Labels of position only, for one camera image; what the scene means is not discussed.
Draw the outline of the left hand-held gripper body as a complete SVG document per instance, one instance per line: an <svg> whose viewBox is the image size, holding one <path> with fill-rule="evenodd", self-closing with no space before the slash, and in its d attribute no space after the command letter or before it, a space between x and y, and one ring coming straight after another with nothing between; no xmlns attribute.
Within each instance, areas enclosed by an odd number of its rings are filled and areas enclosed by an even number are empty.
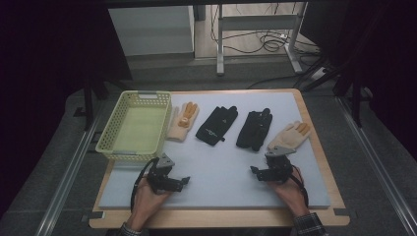
<svg viewBox="0 0 417 236"><path fill-rule="evenodd" d="M174 165L174 161L165 153L161 157L156 157L150 161L147 179L155 194L159 195L165 192L163 189L165 185L176 185L173 179L168 177L168 174Z"/></svg>

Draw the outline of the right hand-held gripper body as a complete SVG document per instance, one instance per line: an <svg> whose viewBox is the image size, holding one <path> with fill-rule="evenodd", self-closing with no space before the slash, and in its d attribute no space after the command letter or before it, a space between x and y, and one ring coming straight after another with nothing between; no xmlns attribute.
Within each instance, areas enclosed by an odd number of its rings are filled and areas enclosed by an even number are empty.
<svg viewBox="0 0 417 236"><path fill-rule="evenodd" d="M265 153L267 159L267 181L286 182L292 173L292 164L287 155L295 152L295 149L276 146Z"/></svg>

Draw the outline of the beige glove with orange fingers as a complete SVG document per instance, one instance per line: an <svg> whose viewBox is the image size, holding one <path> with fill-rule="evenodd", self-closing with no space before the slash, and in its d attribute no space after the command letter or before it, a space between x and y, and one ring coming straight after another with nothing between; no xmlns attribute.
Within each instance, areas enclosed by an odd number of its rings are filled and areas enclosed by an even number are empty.
<svg viewBox="0 0 417 236"><path fill-rule="evenodd" d="M194 125L198 113L199 106L192 101L184 103L181 107L175 107L166 138L184 142L188 132Z"/></svg>
<svg viewBox="0 0 417 236"><path fill-rule="evenodd" d="M283 147L296 149L301 146L310 136L311 126L307 123L295 121L288 124L268 144L268 149Z"/></svg>

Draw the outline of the plain black glove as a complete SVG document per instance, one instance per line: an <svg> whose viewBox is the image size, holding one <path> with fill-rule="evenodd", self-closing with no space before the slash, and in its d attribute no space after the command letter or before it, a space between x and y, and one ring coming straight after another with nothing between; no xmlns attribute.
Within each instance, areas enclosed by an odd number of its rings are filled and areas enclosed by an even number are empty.
<svg viewBox="0 0 417 236"><path fill-rule="evenodd" d="M239 133L236 146L259 151L268 134L271 120L272 114L269 108L261 112L251 111Z"/></svg>

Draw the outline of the yellow-green plastic basket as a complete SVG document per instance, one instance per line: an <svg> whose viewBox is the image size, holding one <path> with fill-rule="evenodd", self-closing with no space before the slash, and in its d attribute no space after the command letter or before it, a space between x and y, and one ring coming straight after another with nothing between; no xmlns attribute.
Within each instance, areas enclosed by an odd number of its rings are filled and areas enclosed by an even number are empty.
<svg viewBox="0 0 417 236"><path fill-rule="evenodd" d="M95 150L113 160L143 162L159 156L171 110L169 91L123 91Z"/></svg>

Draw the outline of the black glove with small logo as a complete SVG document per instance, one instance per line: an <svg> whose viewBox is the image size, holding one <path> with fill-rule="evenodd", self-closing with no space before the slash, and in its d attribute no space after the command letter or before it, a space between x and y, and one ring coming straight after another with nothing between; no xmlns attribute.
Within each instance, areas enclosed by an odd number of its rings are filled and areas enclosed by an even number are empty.
<svg viewBox="0 0 417 236"><path fill-rule="evenodd" d="M230 108L215 107L211 115L199 128L196 137L204 143L214 147L224 141L224 135L230 129L238 116L236 106Z"/></svg>

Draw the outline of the person's left hand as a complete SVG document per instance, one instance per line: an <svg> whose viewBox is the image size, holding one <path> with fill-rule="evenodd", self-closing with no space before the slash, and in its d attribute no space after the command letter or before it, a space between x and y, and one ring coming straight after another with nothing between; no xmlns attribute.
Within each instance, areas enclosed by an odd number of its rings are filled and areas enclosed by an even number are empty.
<svg viewBox="0 0 417 236"><path fill-rule="evenodd" d="M131 216L126 221L130 230L140 232L147 221L159 210L162 204L172 195L171 192L155 194L146 178L143 178L138 186L134 208Z"/></svg>

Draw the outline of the person's right hand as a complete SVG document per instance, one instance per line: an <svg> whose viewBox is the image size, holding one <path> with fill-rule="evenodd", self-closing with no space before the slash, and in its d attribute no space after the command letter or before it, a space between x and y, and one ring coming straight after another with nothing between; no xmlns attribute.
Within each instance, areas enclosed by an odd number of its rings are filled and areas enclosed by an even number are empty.
<svg viewBox="0 0 417 236"><path fill-rule="evenodd" d="M294 217L300 217L310 213L305 204L305 198L299 185L292 179L283 184L268 182L277 196L288 206Z"/></svg>

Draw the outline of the white foam mat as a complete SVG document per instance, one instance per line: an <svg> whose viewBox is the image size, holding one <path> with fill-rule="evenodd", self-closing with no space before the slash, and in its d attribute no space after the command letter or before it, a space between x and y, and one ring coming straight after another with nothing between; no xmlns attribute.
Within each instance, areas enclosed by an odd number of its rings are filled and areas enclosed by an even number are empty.
<svg viewBox="0 0 417 236"><path fill-rule="evenodd" d="M175 179L191 176L181 193L174 194L164 204L165 208L277 208L283 203L264 182L257 179L250 166L266 169L264 153L268 143L287 124L307 119L301 115L296 100L296 89L247 93L172 93L173 108L193 101L200 106L194 127L183 143L166 141L163 152L175 166L169 176ZM195 135L215 107L236 106L238 116L231 128L214 147L198 140ZM250 111L269 108L272 121L265 143L260 151L237 147L238 135ZM310 136L295 153L289 154L292 164L301 168L309 195L309 207L328 208L330 199L314 153ZM130 209L133 185L145 164L116 161L104 188L98 206Z"/></svg>

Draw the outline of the wooden table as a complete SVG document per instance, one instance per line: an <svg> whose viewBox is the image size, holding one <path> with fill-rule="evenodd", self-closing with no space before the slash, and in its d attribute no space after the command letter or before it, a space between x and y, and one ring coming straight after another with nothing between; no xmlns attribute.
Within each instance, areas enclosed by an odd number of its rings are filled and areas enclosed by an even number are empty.
<svg viewBox="0 0 417 236"><path fill-rule="evenodd" d="M249 90L252 92L261 91L284 91L285 89L272 89L272 90ZM176 91L172 93L244 93L244 90L226 90L226 91ZM311 135L313 135L313 141L311 142L312 148L322 173L323 180L328 189L328 196L330 199L330 206L328 208L312 208L312 212L316 212L320 217L322 223L325 226L344 226L349 224L350 217L346 212L343 199L340 196L339 190L335 184L333 175L328 166L328 160L319 138L317 136L314 125L310 118L309 112L306 108L305 102L302 98L300 91L299 95L296 94L296 100L298 104L302 118L306 118L306 123L309 123L311 128ZM114 161L110 161L103 181L99 190L99 194L96 199L93 213L98 213L97 218L91 218L89 220L89 226L92 228L118 228L127 220L130 215L130 210L122 208L103 208L98 206L104 188L109 180L111 171L115 165ZM277 208L165 208L154 215L148 221L148 228L161 229L161 228L225 228L225 227L279 227L292 225L291 213L285 206Z"/></svg>

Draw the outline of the white power strip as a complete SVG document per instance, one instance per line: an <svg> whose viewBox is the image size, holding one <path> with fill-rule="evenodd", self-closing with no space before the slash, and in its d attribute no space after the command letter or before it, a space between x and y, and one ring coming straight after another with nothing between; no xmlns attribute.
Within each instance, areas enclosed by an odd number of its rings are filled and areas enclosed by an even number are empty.
<svg viewBox="0 0 417 236"><path fill-rule="evenodd" d="M327 73L327 69L325 67L321 67L319 70L317 70L312 76L311 79L313 81L316 81L318 79L320 79L321 77L323 77L326 73Z"/></svg>

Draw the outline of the white cabinet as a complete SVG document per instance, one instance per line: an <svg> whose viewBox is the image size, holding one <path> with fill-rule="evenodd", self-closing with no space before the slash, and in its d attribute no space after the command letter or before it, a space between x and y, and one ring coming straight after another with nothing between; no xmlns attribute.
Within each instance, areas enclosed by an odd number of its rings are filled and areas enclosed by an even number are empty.
<svg viewBox="0 0 417 236"><path fill-rule="evenodd" d="M192 6L109 9L126 56L194 51Z"/></svg>

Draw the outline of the dark curtain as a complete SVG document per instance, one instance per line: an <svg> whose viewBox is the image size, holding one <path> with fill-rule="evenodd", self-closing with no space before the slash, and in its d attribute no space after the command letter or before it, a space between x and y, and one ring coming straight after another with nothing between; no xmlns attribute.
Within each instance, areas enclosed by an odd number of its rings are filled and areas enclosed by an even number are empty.
<svg viewBox="0 0 417 236"><path fill-rule="evenodd" d="M106 0L0 0L0 217L40 160L69 95L131 77Z"/></svg>
<svg viewBox="0 0 417 236"><path fill-rule="evenodd" d="M377 117L417 160L417 0L309 0L301 34L341 76L334 93L358 75Z"/></svg>

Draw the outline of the aluminium rail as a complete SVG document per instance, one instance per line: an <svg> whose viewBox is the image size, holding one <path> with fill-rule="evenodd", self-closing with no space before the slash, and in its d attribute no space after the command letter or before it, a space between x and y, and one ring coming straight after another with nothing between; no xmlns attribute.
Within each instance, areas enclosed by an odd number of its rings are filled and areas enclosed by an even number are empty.
<svg viewBox="0 0 417 236"><path fill-rule="evenodd" d="M92 119L89 128L84 131L83 136L73 156L71 157L71 160L63 174L57 190L55 191L34 236L51 236L61 210L67 201L74 181L84 161L85 155L89 149L89 144L94 136L96 127L101 120L101 113L102 106L99 105L97 108L96 116Z"/></svg>
<svg viewBox="0 0 417 236"><path fill-rule="evenodd" d="M417 236L417 217L412 211L410 205L395 186L364 130L360 128L352 118L351 108L348 103L340 97L337 97L335 101L339 105L348 126L355 136L355 139L358 141L361 149L364 151L368 161L370 162L377 179L382 185L387 198L389 199L408 236Z"/></svg>

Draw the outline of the grey metal desk frame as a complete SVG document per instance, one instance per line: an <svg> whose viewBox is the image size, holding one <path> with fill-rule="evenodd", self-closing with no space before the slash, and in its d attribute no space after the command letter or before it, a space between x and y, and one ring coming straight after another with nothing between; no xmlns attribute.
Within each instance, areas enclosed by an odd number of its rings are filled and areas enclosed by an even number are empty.
<svg viewBox="0 0 417 236"><path fill-rule="evenodd" d="M302 68L295 55L294 45L297 39L307 3L302 2L298 11L291 15L269 15L269 16L231 16L224 17L222 5L218 5L217 22L217 49L216 49L216 73L224 75L224 53L222 34L225 31L234 30L290 30L291 36L284 44L287 57L293 67L295 74L301 74Z"/></svg>

